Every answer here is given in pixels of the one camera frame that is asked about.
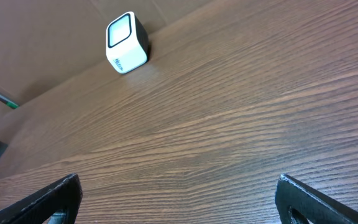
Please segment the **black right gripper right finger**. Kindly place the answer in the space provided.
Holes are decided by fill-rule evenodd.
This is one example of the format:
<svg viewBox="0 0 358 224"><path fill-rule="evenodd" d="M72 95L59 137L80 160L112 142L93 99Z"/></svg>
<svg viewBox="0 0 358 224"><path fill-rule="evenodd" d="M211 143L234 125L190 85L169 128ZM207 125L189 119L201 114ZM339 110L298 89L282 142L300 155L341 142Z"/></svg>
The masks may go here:
<svg viewBox="0 0 358 224"><path fill-rule="evenodd" d="M282 174L275 204L282 223L358 223L358 212L299 180Z"/></svg>

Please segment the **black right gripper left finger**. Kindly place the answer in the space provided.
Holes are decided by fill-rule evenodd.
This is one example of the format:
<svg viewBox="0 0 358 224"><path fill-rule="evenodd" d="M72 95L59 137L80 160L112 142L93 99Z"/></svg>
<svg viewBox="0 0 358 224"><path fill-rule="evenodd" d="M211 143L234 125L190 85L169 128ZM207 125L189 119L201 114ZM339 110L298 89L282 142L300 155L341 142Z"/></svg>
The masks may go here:
<svg viewBox="0 0 358 224"><path fill-rule="evenodd" d="M0 223L74 223L83 196L77 174L69 174L0 210Z"/></svg>

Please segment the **white barcode scanner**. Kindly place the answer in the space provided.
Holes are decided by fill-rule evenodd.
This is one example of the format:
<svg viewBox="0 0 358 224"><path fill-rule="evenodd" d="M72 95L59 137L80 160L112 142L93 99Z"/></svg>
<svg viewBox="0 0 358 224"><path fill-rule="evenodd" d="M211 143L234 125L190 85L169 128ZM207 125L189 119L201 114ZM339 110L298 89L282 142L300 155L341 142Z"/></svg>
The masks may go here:
<svg viewBox="0 0 358 224"><path fill-rule="evenodd" d="M132 11L109 23L106 28L106 57L121 74L142 66L149 60L149 36Z"/></svg>

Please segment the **green tipped pen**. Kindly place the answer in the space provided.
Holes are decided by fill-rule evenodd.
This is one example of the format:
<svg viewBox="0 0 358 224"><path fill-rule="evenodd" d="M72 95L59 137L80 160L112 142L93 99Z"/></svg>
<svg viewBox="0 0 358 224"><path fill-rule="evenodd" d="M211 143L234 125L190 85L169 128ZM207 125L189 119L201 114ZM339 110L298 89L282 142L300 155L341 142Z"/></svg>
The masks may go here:
<svg viewBox="0 0 358 224"><path fill-rule="evenodd" d="M19 107L19 105L16 102L10 100L8 97L2 95L1 93L0 93L0 101L12 109L16 109Z"/></svg>

